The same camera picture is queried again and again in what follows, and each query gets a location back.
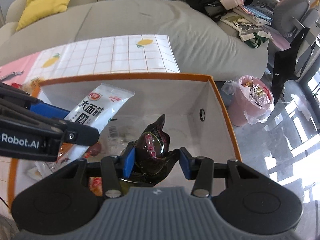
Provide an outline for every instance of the black cloth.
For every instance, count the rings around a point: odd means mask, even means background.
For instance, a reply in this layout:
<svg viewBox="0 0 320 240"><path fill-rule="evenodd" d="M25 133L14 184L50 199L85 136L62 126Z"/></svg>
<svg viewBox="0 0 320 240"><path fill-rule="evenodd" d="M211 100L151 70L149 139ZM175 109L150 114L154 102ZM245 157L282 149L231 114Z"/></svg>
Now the black cloth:
<svg viewBox="0 0 320 240"><path fill-rule="evenodd" d="M296 60L299 48L307 36L310 28L303 28L298 35L291 42L291 47L289 49L278 51L275 53L275 63L273 65L273 76L272 76L272 87L271 92L275 99L275 104L279 100L279 96L282 93L284 83L288 80L297 80L300 77L295 75ZM311 53L307 61L301 68L301 73L305 69L312 51L314 49L315 43L311 46Z"/></svg>

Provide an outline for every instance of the white snack bag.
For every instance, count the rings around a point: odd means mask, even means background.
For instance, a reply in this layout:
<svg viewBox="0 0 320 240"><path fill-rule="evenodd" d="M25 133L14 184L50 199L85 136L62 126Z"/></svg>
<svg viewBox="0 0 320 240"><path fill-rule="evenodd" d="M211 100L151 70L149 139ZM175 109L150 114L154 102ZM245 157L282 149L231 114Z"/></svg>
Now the white snack bag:
<svg viewBox="0 0 320 240"><path fill-rule="evenodd" d="M110 119L133 95L133 92L101 84L71 110L64 119L94 127L101 133ZM67 153L62 153L62 156L59 155L56 162L36 162L36 166L41 175L46 177L66 164L80 158L88 148L88 146L73 145Z"/></svg>

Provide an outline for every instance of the glossy floor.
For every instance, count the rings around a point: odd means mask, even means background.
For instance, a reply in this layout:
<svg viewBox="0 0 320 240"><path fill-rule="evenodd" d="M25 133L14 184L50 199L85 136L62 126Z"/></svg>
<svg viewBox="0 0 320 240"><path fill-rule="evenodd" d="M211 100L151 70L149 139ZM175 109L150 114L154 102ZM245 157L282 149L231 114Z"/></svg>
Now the glossy floor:
<svg viewBox="0 0 320 240"><path fill-rule="evenodd" d="M268 84L268 77L262 78ZM320 134L317 119L299 111L297 97L304 94L294 81L285 84L284 98L265 123L234 127L243 162L292 190L303 202L297 233L314 240L319 231ZM230 96L221 92L226 106Z"/></svg>

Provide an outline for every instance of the trash can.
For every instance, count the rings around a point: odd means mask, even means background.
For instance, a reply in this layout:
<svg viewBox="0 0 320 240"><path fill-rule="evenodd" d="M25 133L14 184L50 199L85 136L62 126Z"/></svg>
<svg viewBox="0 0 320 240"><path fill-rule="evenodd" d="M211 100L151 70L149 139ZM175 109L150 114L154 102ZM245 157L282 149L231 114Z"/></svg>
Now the trash can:
<svg viewBox="0 0 320 240"><path fill-rule="evenodd" d="M252 96L250 96L250 87L245 87L247 82L253 82L253 85L263 88L269 103L258 105ZM231 104L228 108L228 115L231 123L235 126L244 126L245 124L264 123L267 121L274 109L274 99L270 90L258 78L253 76L243 76L237 82L226 82L222 90L227 94L233 93Z"/></svg>

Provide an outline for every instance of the stack of books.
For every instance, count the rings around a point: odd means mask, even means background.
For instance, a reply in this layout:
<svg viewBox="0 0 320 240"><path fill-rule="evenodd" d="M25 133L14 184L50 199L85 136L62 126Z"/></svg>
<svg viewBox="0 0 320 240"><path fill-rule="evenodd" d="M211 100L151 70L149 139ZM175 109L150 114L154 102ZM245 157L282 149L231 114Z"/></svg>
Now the stack of books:
<svg viewBox="0 0 320 240"><path fill-rule="evenodd" d="M272 19L254 8L238 6L233 11L256 26L271 25Z"/></svg>

